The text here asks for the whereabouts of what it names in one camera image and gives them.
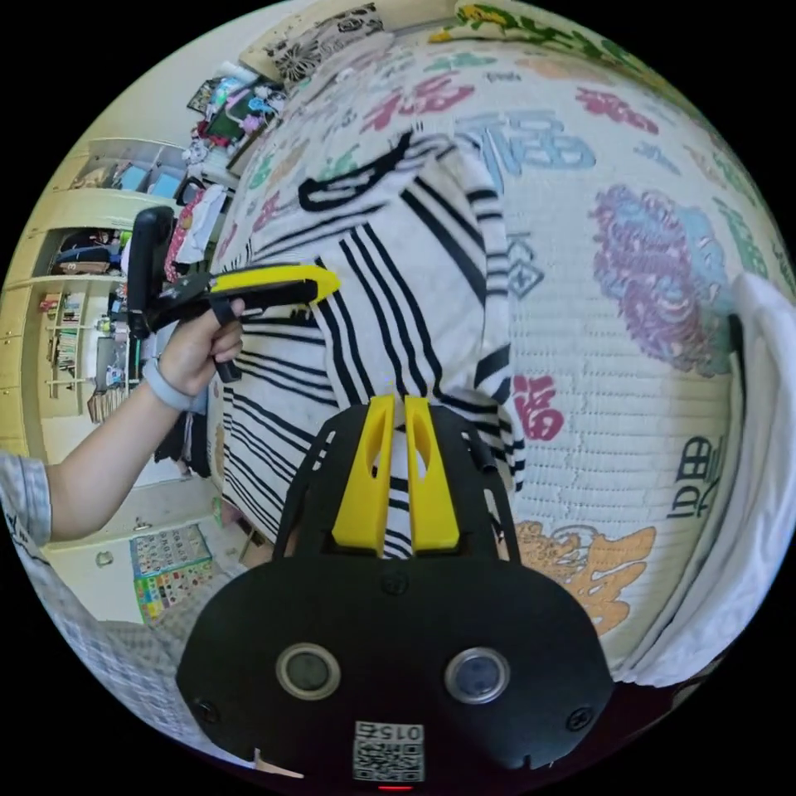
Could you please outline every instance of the screw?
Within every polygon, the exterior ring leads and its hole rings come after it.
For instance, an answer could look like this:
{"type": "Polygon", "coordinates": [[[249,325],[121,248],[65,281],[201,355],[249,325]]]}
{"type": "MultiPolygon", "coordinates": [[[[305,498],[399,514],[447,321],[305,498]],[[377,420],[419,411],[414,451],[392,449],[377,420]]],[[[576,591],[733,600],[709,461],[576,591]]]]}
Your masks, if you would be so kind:
{"type": "Polygon", "coordinates": [[[400,597],[409,589],[409,578],[403,572],[388,572],[381,578],[381,590],[392,597],[400,597]]]}
{"type": "Polygon", "coordinates": [[[566,729],[570,732],[580,732],[591,724],[595,712],[590,707],[579,707],[570,714],[566,720],[566,729]]]}
{"type": "Polygon", "coordinates": [[[218,710],[212,702],[196,699],[193,702],[193,709],[200,721],[204,721],[206,724],[216,724],[218,722],[218,710]]]}

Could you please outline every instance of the watch strap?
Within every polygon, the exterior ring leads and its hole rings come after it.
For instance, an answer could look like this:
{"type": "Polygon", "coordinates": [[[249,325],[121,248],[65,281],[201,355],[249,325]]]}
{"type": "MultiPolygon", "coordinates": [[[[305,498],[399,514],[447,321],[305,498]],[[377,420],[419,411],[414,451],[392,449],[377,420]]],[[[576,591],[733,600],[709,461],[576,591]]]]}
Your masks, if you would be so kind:
{"type": "Polygon", "coordinates": [[[171,406],[178,412],[187,412],[191,409],[195,399],[176,390],[163,378],[157,359],[147,360],[147,364],[143,366],[143,378],[149,384],[149,389],[166,406],[171,406]]]}

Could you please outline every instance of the patterned pillow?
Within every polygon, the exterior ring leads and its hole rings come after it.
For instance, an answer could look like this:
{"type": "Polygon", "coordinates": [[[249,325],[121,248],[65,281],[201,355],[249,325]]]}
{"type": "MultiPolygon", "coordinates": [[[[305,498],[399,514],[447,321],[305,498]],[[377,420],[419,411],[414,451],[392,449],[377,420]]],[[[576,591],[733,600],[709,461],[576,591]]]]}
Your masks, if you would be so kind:
{"type": "Polygon", "coordinates": [[[285,38],[266,47],[265,51],[274,60],[285,88],[292,88],[308,78],[325,58],[383,30],[384,23],[376,12],[376,4],[369,2],[316,22],[300,36],[285,38]]]}

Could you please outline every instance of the plaid shirt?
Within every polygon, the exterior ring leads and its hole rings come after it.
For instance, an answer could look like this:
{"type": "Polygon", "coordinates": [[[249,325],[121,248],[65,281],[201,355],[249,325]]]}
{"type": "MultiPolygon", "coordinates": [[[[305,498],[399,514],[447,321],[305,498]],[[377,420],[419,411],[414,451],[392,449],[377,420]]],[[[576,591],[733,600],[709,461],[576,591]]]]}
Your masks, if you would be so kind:
{"type": "Polygon", "coordinates": [[[125,707],[164,735],[220,760],[253,768],[213,745],[177,689],[177,665],[199,613],[244,568],[214,575],[204,590],[152,626],[100,622],[42,555],[50,539],[50,489],[44,464],[0,451],[0,502],[22,566],[53,623],[89,671],[125,707]]]}

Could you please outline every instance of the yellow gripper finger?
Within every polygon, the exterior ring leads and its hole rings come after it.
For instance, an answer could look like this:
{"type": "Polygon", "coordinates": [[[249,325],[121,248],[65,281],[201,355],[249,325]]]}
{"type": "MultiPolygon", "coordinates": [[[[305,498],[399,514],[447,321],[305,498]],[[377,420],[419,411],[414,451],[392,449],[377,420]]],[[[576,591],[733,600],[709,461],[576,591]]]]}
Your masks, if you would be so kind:
{"type": "Polygon", "coordinates": [[[348,485],[332,529],[332,537],[340,547],[374,551],[379,557],[384,552],[395,416],[393,396],[371,398],[348,485]],[[377,458],[379,464],[374,474],[377,458]]]}
{"type": "Polygon", "coordinates": [[[340,279],[336,274],[317,265],[272,265],[262,268],[244,268],[218,274],[211,287],[211,293],[225,293],[234,290],[258,288],[266,284],[280,282],[314,282],[318,285],[318,297],[313,303],[323,301],[340,289],[340,279]]]}
{"type": "Polygon", "coordinates": [[[434,433],[429,402],[425,398],[407,396],[405,407],[412,547],[416,555],[453,552],[459,546],[459,524],[434,433]],[[423,476],[420,475],[418,454],[425,465],[423,476]]]}

